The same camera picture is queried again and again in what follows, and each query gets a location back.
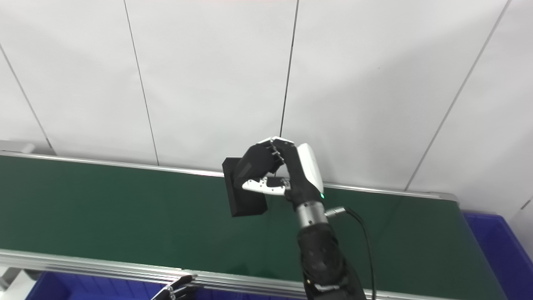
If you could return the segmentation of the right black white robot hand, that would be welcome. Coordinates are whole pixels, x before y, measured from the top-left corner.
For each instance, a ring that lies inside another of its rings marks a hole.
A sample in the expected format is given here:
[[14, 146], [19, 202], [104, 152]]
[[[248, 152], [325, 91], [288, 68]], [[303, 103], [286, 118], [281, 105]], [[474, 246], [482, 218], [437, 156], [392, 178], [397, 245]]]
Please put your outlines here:
[[230, 168], [232, 188], [264, 195], [285, 196], [293, 207], [322, 203], [324, 185], [309, 144], [273, 136], [248, 148]]

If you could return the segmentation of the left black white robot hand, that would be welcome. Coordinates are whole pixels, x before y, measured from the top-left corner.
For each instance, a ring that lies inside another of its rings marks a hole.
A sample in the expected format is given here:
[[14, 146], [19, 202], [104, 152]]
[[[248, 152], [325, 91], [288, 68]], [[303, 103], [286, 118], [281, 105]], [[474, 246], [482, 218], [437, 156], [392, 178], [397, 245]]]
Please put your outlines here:
[[195, 275], [183, 275], [160, 289], [152, 300], [195, 300], [195, 285], [190, 285], [196, 279]]

